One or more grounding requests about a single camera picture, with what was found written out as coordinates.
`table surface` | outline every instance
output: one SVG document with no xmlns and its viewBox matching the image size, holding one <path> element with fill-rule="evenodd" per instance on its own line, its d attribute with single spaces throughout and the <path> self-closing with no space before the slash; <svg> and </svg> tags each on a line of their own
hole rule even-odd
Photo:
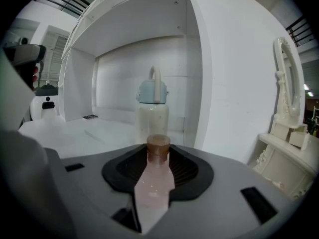
<svg viewBox="0 0 319 239">
<path fill-rule="evenodd" d="M 275 137 L 272 134 L 265 133 L 259 135 L 259 139 L 266 144 L 270 144 L 274 148 L 283 152 L 291 159 L 303 166 L 312 174 L 318 173 L 319 167 L 319 139 L 310 135 L 310 142 L 304 151 L 291 145 L 290 143 Z"/>
<path fill-rule="evenodd" d="M 134 125 L 100 118 L 68 122 L 60 116 L 37 119 L 24 123 L 19 132 L 43 147 L 56 150 L 60 158 L 92 155 L 135 144 Z M 172 144 L 184 145 L 182 132 L 170 131 L 168 136 Z"/>
</svg>

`bottle handle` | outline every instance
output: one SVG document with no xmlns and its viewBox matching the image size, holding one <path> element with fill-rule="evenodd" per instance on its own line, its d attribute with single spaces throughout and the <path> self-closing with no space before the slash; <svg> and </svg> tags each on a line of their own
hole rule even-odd
<svg viewBox="0 0 319 239">
<path fill-rule="evenodd" d="M 155 68 L 154 66 L 150 69 L 149 79 L 151 80 L 153 78 L 153 74 L 155 74 L 155 94 L 154 94 L 154 102 L 156 104 L 160 103 L 160 70 L 158 68 Z"/>
</svg>

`light blue bottle lid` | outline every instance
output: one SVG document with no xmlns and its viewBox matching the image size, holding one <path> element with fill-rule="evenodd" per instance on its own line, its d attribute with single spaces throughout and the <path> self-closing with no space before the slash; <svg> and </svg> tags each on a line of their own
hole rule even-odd
<svg viewBox="0 0 319 239">
<path fill-rule="evenodd" d="M 167 94 L 166 85 L 160 80 L 159 69 L 152 67 L 149 79 L 140 85 L 137 100 L 143 104 L 165 104 Z"/>
</svg>

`pink liquid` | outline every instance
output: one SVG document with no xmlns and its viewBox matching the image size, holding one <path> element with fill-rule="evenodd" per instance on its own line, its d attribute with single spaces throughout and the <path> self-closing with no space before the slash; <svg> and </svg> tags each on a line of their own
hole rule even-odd
<svg viewBox="0 0 319 239">
<path fill-rule="evenodd" d="M 168 166 L 156 157 L 147 166 L 137 182 L 135 202 L 142 233 L 147 233 L 168 210 L 170 190 L 175 188 L 174 177 Z"/>
</svg>

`black rectangular slot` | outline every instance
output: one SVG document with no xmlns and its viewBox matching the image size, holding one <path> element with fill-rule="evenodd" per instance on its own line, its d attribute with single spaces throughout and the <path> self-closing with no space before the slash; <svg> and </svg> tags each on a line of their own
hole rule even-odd
<svg viewBox="0 0 319 239">
<path fill-rule="evenodd" d="M 277 211 L 255 187 L 242 189 L 240 192 L 261 224 L 267 222 L 277 214 Z"/>
<path fill-rule="evenodd" d="M 78 169 L 83 168 L 83 167 L 84 167 L 84 165 L 77 163 L 77 164 L 73 164 L 73 165 L 67 165 L 67 166 L 65 166 L 65 169 L 67 172 L 72 172 L 74 170 L 78 170 Z"/>
<path fill-rule="evenodd" d="M 51 108 L 54 108 L 55 105 L 54 105 L 54 102 L 44 102 L 42 103 L 42 109 L 51 109 Z"/>
</svg>

